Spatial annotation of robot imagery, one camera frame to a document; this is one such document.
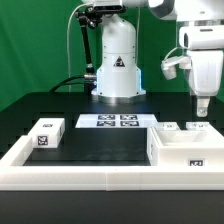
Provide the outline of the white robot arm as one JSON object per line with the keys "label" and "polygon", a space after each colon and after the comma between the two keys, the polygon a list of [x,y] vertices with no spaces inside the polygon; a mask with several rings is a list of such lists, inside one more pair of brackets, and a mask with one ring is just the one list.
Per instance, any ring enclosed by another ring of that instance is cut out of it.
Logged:
{"label": "white robot arm", "polygon": [[127,8],[147,7],[161,20],[177,24],[180,56],[166,55],[161,63],[164,76],[176,77],[184,70],[190,92],[196,96],[197,115],[208,114],[210,98],[220,88],[224,63],[224,0],[82,0],[91,23],[102,18],[102,65],[97,70],[99,101],[129,102],[145,94],[134,61],[135,28],[119,15]]}

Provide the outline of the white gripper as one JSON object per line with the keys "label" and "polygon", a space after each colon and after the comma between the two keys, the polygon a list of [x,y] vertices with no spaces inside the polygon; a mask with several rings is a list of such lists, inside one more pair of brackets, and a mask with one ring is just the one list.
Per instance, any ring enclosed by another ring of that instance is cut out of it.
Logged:
{"label": "white gripper", "polygon": [[[179,44],[190,58],[187,80],[197,96],[215,96],[220,88],[224,62],[224,25],[183,26]],[[197,116],[208,115],[209,97],[197,97]]]}

